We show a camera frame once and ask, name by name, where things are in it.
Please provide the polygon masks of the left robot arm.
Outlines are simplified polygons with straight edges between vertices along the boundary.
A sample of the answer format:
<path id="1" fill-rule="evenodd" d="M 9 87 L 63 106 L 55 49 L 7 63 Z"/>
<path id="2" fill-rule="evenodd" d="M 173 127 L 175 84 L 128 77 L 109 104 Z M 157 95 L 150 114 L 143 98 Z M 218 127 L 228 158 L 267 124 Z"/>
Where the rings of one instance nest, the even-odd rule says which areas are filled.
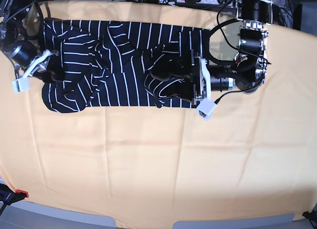
<path id="1" fill-rule="evenodd" d="M 218 23 L 212 29 L 170 29 L 167 45 L 148 68 L 146 89 L 156 100 L 179 98 L 194 106 L 214 106 L 213 91 L 255 92 L 265 81 L 269 64 L 266 57 L 265 28 L 272 23 L 272 0 L 229 0 L 236 7 L 235 18 Z M 210 38 L 227 25 L 240 22 L 239 43 L 231 60 L 210 53 Z"/>

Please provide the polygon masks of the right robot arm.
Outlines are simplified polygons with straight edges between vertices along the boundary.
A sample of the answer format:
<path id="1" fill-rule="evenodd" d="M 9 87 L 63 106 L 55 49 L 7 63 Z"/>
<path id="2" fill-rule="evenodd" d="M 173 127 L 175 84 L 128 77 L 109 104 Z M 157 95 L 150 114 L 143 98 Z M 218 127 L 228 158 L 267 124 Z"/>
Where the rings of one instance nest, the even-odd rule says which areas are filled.
<path id="1" fill-rule="evenodd" d="M 61 82 L 65 79 L 61 52 L 45 46 L 42 1 L 48 0 L 0 0 L 0 51 L 11 62 L 16 80 L 35 77 L 45 83 Z M 32 7 L 39 15 L 39 30 L 30 36 L 23 20 Z"/>

